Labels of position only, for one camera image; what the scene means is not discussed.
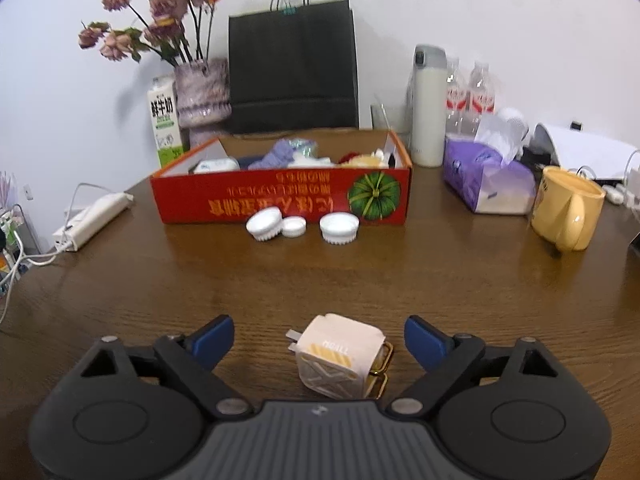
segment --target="wooden table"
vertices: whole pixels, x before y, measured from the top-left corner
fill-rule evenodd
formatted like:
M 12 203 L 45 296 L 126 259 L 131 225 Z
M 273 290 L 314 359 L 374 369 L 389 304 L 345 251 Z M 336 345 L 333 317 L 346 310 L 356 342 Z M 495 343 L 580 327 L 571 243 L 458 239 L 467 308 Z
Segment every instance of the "wooden table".
M 477 216 L 417 169 L 404 227 L 372 226 L 356 242 L 305 236 L 255 242 L 243 225 L 161 223 L 148 182 L 136 204 L 78 254 L 27 273 L 0 333 L 0 478 L 39 478 L 26 445 L 31 415 L 94 338 L 147 344 L 220 313 L 236 344 L 216 373 L 254 403 L 313 398 L 284 334 L 336 312 L 381 328 L 398 349 L 389 399 L 422 371 L 402 325 L 419 314 L 488 343 L 541 338 L 604 408 L 613 440 L 598 480 L 640 478 L 638 226 L 605 205 L 584 253 L 558 257 L 525 218 Z

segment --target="clear plastic bottle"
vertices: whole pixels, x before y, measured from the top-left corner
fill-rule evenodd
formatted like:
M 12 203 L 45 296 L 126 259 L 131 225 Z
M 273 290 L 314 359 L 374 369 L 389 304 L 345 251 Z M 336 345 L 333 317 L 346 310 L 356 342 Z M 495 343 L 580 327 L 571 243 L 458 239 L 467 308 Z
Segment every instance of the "clear plastic bottle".
M 467 112 L 463 119 L 463 133 L 475 135 L 482 114 L 492 114 L 495 109 L 495 88 L 489 74 L 489 64 L 476 61 L 469 76 Z
M 447 57 L 447 125 L 445 131 L 448 134 L 460 133 L 467 97 L 468 88 L 460 73 L 460 58 Z

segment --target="red cardboard box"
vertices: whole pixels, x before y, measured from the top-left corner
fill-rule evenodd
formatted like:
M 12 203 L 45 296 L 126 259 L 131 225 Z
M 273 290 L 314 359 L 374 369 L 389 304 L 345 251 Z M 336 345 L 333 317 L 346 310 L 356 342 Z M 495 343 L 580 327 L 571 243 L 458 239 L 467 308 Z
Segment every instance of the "red cardboard box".
M 202 160 L 263 155 L 283 136 L 315 140 L 318 156 L 338 161 L 349 152 L 392 152 L 396 167 L 292 168 L 193 174 Z M 260 209 L 278 206 L 284 216 L 318 222 L 335 211 L 353 212 L 364 221 L 403 224 L 412 165 L 392 131 L 317 129 L 264 136 L 217 137 L 185 153 L 151 176 L 164 223 L 243 222 Z

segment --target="thermos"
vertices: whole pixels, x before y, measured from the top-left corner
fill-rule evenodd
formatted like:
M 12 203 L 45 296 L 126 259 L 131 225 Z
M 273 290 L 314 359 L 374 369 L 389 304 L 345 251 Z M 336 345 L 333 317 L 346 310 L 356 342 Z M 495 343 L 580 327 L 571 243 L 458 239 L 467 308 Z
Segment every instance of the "thermos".
M 446 121 L 447 56 L 437 46 L 417 45 L 411 141 L 411 156 L 415 164 L 428 168 L 442 166 Z

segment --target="green pumpkin picture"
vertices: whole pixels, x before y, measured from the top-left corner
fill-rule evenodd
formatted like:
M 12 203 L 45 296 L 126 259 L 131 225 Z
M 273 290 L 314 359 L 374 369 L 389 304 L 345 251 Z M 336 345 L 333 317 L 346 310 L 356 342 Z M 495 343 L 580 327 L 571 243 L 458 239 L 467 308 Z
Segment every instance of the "green pumpkin picture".
M 400 183 L 383 171 L 364 174 L 347 193 L 351 212 L 365 220 L 391 215 L 400 204 Z

